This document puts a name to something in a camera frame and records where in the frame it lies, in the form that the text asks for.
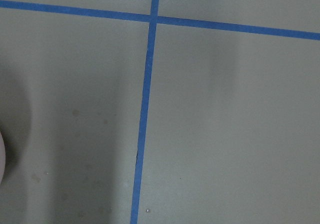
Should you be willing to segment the pink plastic bowl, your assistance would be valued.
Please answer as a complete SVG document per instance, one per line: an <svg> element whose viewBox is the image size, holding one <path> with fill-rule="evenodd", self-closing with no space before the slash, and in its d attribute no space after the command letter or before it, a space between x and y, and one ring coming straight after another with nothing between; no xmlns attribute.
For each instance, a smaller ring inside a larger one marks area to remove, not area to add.
<svg viewBox="0 0 320 224"><path fill-rule="evenodd" d="M3 180L5 166L6 166L6 150L5 150L5 144L4 144L2 134L0 134L0 183Z"/></svg>

